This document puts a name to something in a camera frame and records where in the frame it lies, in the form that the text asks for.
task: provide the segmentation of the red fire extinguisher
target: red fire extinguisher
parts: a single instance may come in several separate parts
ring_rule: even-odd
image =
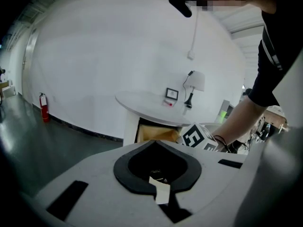
[[[46,96],[44,93],[40,93],[39,100],[40,100],[42,119],[44,122],[49,122],[47,101],[46,101]]]

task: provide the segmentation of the white table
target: white table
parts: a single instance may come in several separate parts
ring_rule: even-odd
[[[202,105],[187,108],[183,101],[172,107],[163,102],[164,96],[150,92],[123,91],[116,94],[117,102],[127,109],[123,146],[133,144],[140,118],[167,126],[185,127],[192,123],[214,122],[216,115]]]

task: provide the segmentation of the black sleeve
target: black sleeve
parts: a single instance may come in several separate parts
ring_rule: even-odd
[[[283,74],[270,63],[262,41],[259,44],[258,76],[248,97],[262,107],[279,105],[272,91],[283,78]]]

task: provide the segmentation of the gray floor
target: gray floor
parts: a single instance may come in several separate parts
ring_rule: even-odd
[[[13,96],[0,106],[0,136],[21,189],[29,196],[61,173],[96,153],[122,143],[74,131],[55,121],[44,123],[41,113]]]

